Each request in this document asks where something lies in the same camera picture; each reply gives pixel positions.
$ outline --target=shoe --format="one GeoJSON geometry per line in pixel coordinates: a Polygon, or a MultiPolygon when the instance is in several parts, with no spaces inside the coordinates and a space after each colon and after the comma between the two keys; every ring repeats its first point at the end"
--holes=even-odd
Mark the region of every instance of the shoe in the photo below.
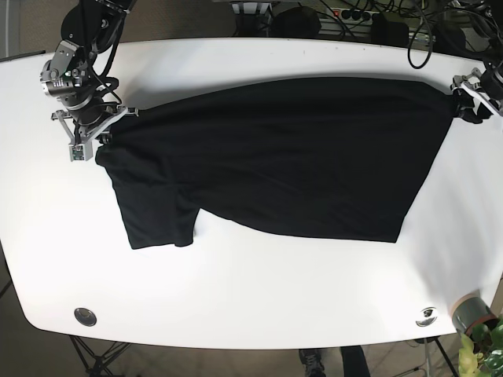
{"type": "Polygon", "coordinates": [[[317,348],[299,350],[300,362],[306,369],[306,377],[325,377],[325,367],[321,363],[321,353],[317,348]]]}

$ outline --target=plant pot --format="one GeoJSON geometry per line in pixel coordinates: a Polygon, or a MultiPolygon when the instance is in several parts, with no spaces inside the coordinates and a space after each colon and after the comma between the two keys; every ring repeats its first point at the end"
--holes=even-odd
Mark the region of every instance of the plant pot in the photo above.
{"type": "Polygon", "coordinates": [[[450,311],[453,325],[458,332],[472,335],[472,329],[477,324],[486,324],[489,329],[496,327],[497,316],[490,307],[476,295],[466,295],[458,300],[450,311]]]}

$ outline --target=white table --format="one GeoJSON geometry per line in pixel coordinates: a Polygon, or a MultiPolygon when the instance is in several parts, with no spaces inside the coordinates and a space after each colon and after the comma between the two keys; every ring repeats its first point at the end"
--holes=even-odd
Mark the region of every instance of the white table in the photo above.
{"type": "MultiPolygon", "coordinates": [[[[326,347],[450,333],[453,301],[477,288],[492,301],[503,270],[500,120],[454,121],[396,244],[275,236],[202,210],[192,246],[132,251],[105,170],[70,163],[50,121],[61,106],[39,85],[49,58],[0,64],[0,240],[37,328],[165,346],[326,347]],[[429,306],[440,317],[419,328],[429,306]],[[96,313],[94,327],[77,322],[78,307],[96,313]]],[[[448,93],[454,75],[479,65],[434,55],[414,71],[404,49],[229,38],[120,45],[111,75],[127,105],[147,108],[323,75],[416,79],[448,93]]]]}

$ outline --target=black t-shirt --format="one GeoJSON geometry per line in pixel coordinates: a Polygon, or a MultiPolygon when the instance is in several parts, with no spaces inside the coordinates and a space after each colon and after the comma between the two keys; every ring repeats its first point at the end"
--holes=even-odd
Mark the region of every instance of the black t-shirt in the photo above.
{"type": "Polygon", "coordinates": [[[132,248],[193,242],[203,208],[287,236],[395,242],[453,120],[422,83],[265,82],[142,111],[96,161],[132,248]]]}

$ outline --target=t-shirt sleeve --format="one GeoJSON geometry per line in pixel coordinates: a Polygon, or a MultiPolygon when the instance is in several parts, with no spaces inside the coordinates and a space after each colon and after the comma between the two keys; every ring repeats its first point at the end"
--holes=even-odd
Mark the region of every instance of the t-shirt sleeve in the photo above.
{"type": "Polygon", "coordinates": [[[174,244],[189,246],[199,207],[176,182],[169,162],[116,145],[100,147],[96,163],[112,179],[133,249],[174,244]]]}

